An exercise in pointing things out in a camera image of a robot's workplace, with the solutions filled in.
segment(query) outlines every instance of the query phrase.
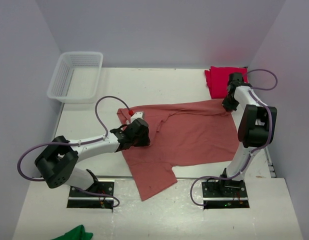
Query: green cloth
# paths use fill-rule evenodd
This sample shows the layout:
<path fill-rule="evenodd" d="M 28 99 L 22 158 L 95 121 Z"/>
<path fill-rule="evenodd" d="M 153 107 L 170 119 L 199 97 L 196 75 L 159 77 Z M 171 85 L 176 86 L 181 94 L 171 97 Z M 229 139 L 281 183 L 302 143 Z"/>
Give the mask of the green cloth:
<path fill-rule="evenodd" d="M 90 240 L 93 238 L 93 235 L 91 232 L 86 232 L 83 225 L 79 225 L 64 235 L 52 240 Z"/>

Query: folded red fabric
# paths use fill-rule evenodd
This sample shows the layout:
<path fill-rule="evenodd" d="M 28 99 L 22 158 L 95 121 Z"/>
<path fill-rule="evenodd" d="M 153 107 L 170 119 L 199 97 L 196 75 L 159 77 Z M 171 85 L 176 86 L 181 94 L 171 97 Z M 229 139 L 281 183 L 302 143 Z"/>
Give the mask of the folded red fabric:
<path fill-rule="evenodd" d="M 206 85 L 209 88 L 212 99 L 223 99 L 227 96 L 227 85 L 229 81 L 229 74 L 232 73 L 247 73 L 247 68 L 243 67 L 210 67 L 209 70 L 204 70 Z"/>

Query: cable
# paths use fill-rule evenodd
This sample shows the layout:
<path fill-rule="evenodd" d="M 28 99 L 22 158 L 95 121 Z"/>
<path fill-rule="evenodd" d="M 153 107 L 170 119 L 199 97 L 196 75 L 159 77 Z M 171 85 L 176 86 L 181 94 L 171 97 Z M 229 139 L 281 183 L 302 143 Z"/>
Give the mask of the cable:
<path fill-rule="evenodd" d="M 277 76 L 272 72 L 272 71 L 269 71 L 269 70 L 266 70 L 266 69 L 262 69 L 262 68 L 259 68 L 259 69 L 253 69 L 253 70 L 250 70 L 248 72 L 246 72 L 243 77 L 249 73 L 252 73 L 252 72 L 255 72 L 255 71 L 264 71 L 264 72 L 267 72 L 267 73 L 270 73 L 274 79 L 275 79 L 275 84 L 273 87 L 271 88 L 261 88 L 261 87 L 252 87 L 251 89 L 257 89 L 257 90 L 264 90 L 264 91 L 269 91 L 269 90 L 272 90 L 274 89 L 277 84 L 278 84 L 278 78 Z M 202 180 L 202 179 L 216 179 L 216 180 L 232 180 L 234 179 L 235 177 L 239 176 L 245 169 L 246 167 L 248 166 L 249 162 L 250 162 L 250 159 L 251 159 L 251 156 L 254 152 L 258 151 L 258 150 L 261 150 L 261 149 L 264 149 L 266 146 L 269 145 L 270 141 L 271 141 L 271 138 L 272 138 L 272 133 L 273 133 L 273 119 L 272 119 L 272 115 L 271 115 L 271 112 L 270 112 L 270 109 L 268 106 L 266 106 L 263 102 L 261 102 L 258 98 L 255 97 L 255 95 L 253 94 L 252 90 L 249 91 L 249 94 L 250 96 L 253 98 L 253 100 L 255 100 L 257 103 L 259 103 L 261 106 L 263 106 L 265 108 L 265 110 L 267 111 L 268 113 L 268 116 L 269 116 L 269 134 L 268 134 L 268 138 L 265 142 L 265 144 L 263 146 L 260 146 L 260 147 L 257 147 L 253 150 L 251 150 L 244 166 L 242 167 L 242 169 L 236 173 L 235 175 L 233 176 L 230 176 L 230 177 L 220 177 L 220 176 L 201 176 L 199 178 L 197 178 L 196 180 L 194 180 L 194 182 L 192 183 L 191 187 L 190 187 L 190 198 L 191 198 L 191 201 L 197 205 L 197 206 L 201 206 L 201 207 L 204 207 L 206 204 L 200 204 L 200 203 L 197 203 L 195 200 L 194 200 L 194 197 L 193 197 L 193 189 L 194 189 L 194 186 L 195 184 Z"/>
<path fill-rule="evenodd" d="M 236 192 L 236 195 L 237 195 L 237 197 L 238 197 L 239 204 L 243 204 L 243 201 L 240 200 L 240 191 L 237 191 L 237 192 Z"/>
<path fill-rule="evenodd" d="M 79 143 L 79 142 L 76 142 L 76 143 L 66 143 L 66 142 L 54 142 L 54 141 L 52 141 L 52 142 L 46 142 L 46 143 L 41 143 L 41 144 L 35 145 L 35 146 L 29 148 L 27 151 L 25 151 L 25 152 L 20 156 L 20 158 L 19 158 L 19 160 L 18 160 L 18 162 L 17 162 L 17 171 L 18 171 L 18 173 L 20 174 L 20 176 L 23 177 L 23 178 L 26 179 L 26 180 L 33 181 L 33 182 L 43 182 L 43 181 L 45 181 L 43 178 L 29 177 L 29 176 L 25 175 L 25 174 L 23 173 L 22 169 L 21 169 L 21 163 L 22 163 L 23 159 L 25 158 L 25 156 L 26 156 L 27 154 L 29 154 L 30 152 L 32 152 L 33 150 L 35 150 L 35 149 L 38 149 L 38 148 L 41 148 L 41 147 L 44 147 L 44 146 L 53 146 L 53 145 L 57 145 L 57 146 L 70 146 L 70 147 L 71 147 L 71 146 L 79 146 L 79 145 L 87 145 L 87 144 L 93 144 L 93 143 L 102 141 L 102 140 L 104 140 L 105 138 L 107 138 L 107 136 L 108 136 L 108 134 L 109 134 L 109 131 L 108 131 L 106 125 L 105 125 L 105 124 L 103 123 L 103 121 L 100 119 L 99 114 L 98 114 L 98 105 L 99 105 L 99 103 L 100 103 L 102 100 L 107 99 L 107 98 L 116 99 L 116 100 L 122 102 L 122 103 L 125 105 L 125 107 L 128 109 L 128 111 L 131 112 L 129 106 L 128 106 L 122 99 L 120 99 L 119 97 L 111 96 L 111 95 L 103 96 L 102 98 L 100 98 L 100 99 L 96 102 L 96 104 L 95 104 L 95 106 L 94 106 L 94 113 L 95 113 L 95 116 L 96 116 L 96 118 L 98 119 L 99 123 L 102 125 L 102 127 L 103 127 L 104 130 L 105 130 L 104 136 L 99 137 L 99 138 L 97 138 L 97 139 L 93 139 L 93 140 L 89 140 L 89 141 L 84 141 L 84 142 L 81 142 L 81 143 Z M 108 194 L 98 194 L 98 193 L 93 193 L 93 192 L 85 191 L 85 190 L 83 190 L 83 189 L 81 189 L 81 188 L 79 188 L 79 187 L 75 187 L 75 189 L 77 189 L 78 191 L 83 192 L 83 193 L 85 193 L 85 194 L 92 195 L 92 196 L 100 196 L 100 197 L 106 197 L 106 198 L 113 198 L 113 199 L 115 199 L 115 200 L 118 202 L 117 205 L 113 206 L 114 208 L 117 207 L 117 206 L 119 206 L 119 204 L 120 204 L 120 201 L 119 201 L 116 197 L 114 197 L 114 196 L 111 196 L 111 195 L 108 195 Z"/>

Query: cable connector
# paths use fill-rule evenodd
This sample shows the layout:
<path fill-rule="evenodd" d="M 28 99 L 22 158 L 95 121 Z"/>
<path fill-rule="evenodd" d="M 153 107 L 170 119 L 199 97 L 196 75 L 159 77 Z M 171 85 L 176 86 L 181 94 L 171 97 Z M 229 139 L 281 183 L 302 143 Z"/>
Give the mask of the cable connector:
<path fill-rule="evenodd" d="M 130 123 L 132 123 L 136 119 L 144 119 L 144 112 L 137 111 L 135 114 L 133 114 L 130 118 Z"/>
<path fill-rule="evenodd" d="M 128 114 L 132 117 L 135 113 L 134 113 L 134 111 L 129 110 L 129 111 L 128 111 Z"/>

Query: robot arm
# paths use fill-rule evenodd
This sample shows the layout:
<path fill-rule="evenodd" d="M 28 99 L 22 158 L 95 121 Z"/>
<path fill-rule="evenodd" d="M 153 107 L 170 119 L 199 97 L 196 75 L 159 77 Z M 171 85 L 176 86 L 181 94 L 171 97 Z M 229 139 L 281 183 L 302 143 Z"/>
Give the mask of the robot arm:
<path fill-rule="evenodd" d="M 244 113 L 238 128 L 238 139 L 240 141 L 239 147 L 232 162 L 226 168 L 224 174 L 226 178 L 230 178 L 239 173 L 245 166 L 244 171 L 233 178 L 233 181 L 244 180 L 245 173 L 253 160 L 253 158 L 260 151 L 260 148 L 267 142 L 269 135 L 269 116 L 263 103 L 254 93 L 252 86 L 245 83 L 241 73 L 233 73 L 229 76 L 228 95 L 223 100 L 222 106 L 226 111 L 231 112 L 237 110 L 240 105 L 244 109 Z M 272 117 L 272 133 L 271 140 L 273 140 L 277 109 L 268 106 Z"/>
<path fill-rule="evenodd" d="M 149 146 L 148 124 L 142 118 L 136 118 L 131 124 L 110 130 L 107 136 L 98 136 L 82 140 L 66 140 L 64 136 L 56 137 L 53 142 L 69 143 L 76 146 L 49 145 L 35 160 L 35 165 L 43 179 L 54 189 L 63 184 L 83 190 L 89 189 L 96 181 L 90 170 L 82 170 L 75 165 L 87 158 L 115 153 L 130 147 Z"/>

